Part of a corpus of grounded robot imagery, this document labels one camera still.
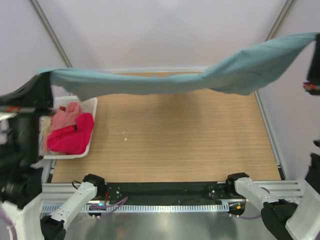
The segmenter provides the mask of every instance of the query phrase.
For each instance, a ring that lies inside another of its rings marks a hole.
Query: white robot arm
[[[320,156],[311,154],[311,165],[304,181],[299,204],[268,193],[245,173],[226,180],[228,189],[248,199],[258,210],[266,228],[278,240],[314,240],[320,233]]]
[[[105,193],[105,180],[89,174],[77,191],[56,211],[40,219],[41,194],[29,202],[23,209],[5,201],[2,204],[4,213],[12,221],[11,240],[63,240],[71,222],[82,208],[92,199]]]

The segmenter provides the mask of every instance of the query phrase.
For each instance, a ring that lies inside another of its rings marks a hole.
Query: pink towel
[[[83,154],[90,142],[95,121],[90,113],[83,113],[76,119],[76,126],[67,126],[53,131],[47,144],[51,151],[66,154]]]
[[[45,153],[49,152],[48,137],[53,133],[53,131],[77,125],[76,118],[82,113],[82,108],[77,102],[70,102],[65,111],[61,109],[56,110],[56,114],[52,117],[50,130],[43,140],[43,151]]]

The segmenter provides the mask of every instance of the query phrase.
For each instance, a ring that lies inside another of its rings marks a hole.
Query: black connector
[[[244,172],[228,175],[227,179],[225,180],[225,187],[231,196],[239,196],[239,194],[236,192],[235,182],[242,178],[249,178],[249,175]]]
[[[96,198],[102,197],[107,191],[105,179],[103,177],[100,177],[94,174],[88,174],[84,177],[82,182],[91,183],[97,188],[96,196],[95,196]]]
[[[265,227],[277,240],[293,240],[286,229],[286,223],[297,209],[296,203],[280,199],[278,202],[265,202],[261,218]]]
[[[40,221],[44,240],[64,240],[66,236],[64,223],[63,220],[52,219],[50,215],[44,216]]]

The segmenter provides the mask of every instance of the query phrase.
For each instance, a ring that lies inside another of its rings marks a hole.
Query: teal cloth
[[[276,81],[317,34],[274,38],[243,49],[200,74],[143,77],[75,68],[41,69],[38,73],[51,72],[52,85],[63,87],[81,101],[109,94],[177,94],[200,89],[249,95]]]

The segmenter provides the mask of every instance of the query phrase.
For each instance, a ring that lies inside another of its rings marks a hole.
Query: laundry basket
[[[81,102],[76,96],[62,96],[62,97],[56,97],[54,99],[54,108],[58,108],[60,106],[67,107],[69,103],[71,102],[77,102],[82,107],[82,110],[84,113],[90,113],[93,116],[93,119],[96,118],[96,111],[97,111],[97,105],[98,105],[98,99],[91,98],[89,100]],[[77,158],[83,158],[86,156],[89,152],[90,143],[92,139],[92,133],[91,138],[89,141],[89,144],[86,146],[86,149],[84,153],[78,154],[78,155],[53,155],[49,152],[43,152],[43,144],[44,144],[44,136],[39,136],[39,155],[43,156],[43,159],[77,159]]]

